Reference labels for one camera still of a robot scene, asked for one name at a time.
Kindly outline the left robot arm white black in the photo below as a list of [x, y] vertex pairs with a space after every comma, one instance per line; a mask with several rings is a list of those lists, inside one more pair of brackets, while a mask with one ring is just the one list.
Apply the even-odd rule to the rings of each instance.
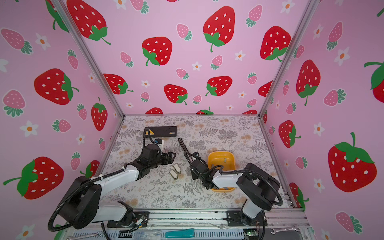
[[48, 230], [58, 232], [69, 227], [77, 230], [91, 223], [116, 222], [123, 227], [134, 224], [134, 209], [124, 201], [105, 204], [101, 199], [109, 192], [138, 181], [160, 165], [171, 165], [177, 154], [163, 152], [161, 139], [143, 143], [140, 155], [132, 162], [125, 163], [118, 171], [93, 178], [78, 177], [48, 221]]

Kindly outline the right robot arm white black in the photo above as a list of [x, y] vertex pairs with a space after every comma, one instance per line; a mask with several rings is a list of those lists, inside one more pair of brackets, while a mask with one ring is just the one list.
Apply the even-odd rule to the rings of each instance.
[[239, 212], [240, 219], [235, 221], [238, 224], [255, 225], [257, 216], [270, 211], [273, 205], [283, 205], [280, 182], [254, 164], [247, 164], [242, 170], [224, 171], [223, 165], [209, 168], [198, 152], [185, 152], [184, 156], [193, 179], [199, 179], [206, 189], [238, 188], [247, 196]]

